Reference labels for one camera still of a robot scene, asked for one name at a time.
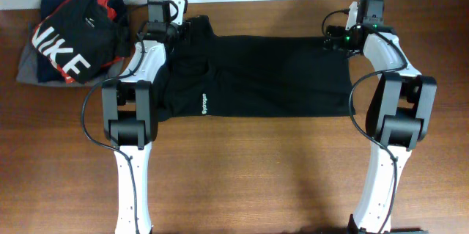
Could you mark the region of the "black t-shirt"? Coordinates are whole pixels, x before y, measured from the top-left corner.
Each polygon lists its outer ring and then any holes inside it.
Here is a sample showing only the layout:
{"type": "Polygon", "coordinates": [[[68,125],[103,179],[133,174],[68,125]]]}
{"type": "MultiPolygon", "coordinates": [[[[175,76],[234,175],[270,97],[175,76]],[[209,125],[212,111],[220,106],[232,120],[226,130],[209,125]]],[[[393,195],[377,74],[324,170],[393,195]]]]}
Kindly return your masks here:
{"type": "Polygon", "coordinates": [[[218,36],[191,18],[154,81],[158,120],[175,117],[343,117],[352,109],[348,55],[323,37],[218,36]]]}

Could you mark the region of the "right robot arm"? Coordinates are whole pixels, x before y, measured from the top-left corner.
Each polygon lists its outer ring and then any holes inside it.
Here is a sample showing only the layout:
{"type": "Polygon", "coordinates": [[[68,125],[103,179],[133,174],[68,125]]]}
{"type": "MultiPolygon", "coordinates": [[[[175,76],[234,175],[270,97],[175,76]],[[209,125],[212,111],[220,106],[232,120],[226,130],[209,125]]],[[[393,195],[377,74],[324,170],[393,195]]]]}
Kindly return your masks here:
{"type": "Polygon", "coordinates": [[[345,26],[322,25],[325,46],[361,54],[379,78],[358,131],[370,141],[363,192],[347,233],[390,233],[396,190],[407,160],[429,127],[437,82],[415,69],[391,26],[384,24],[383,0],[359,0],[341,10],[345,26]]]}

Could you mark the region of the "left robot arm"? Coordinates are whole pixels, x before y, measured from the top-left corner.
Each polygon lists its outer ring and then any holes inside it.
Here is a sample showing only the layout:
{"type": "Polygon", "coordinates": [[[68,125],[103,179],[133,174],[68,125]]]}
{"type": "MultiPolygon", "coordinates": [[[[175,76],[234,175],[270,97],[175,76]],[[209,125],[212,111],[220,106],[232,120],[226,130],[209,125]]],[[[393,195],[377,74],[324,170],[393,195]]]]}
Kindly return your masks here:
{"type": "Polygon", "coordinates": [[[104,131],[117,162],[116,233],[152,232],[148,166],[158,133],[153,83],[173,45],[186,38],[187,6],[187,0],[148,0],[149,19],[139,29],[128,66],[101,87],[104,131]]]}

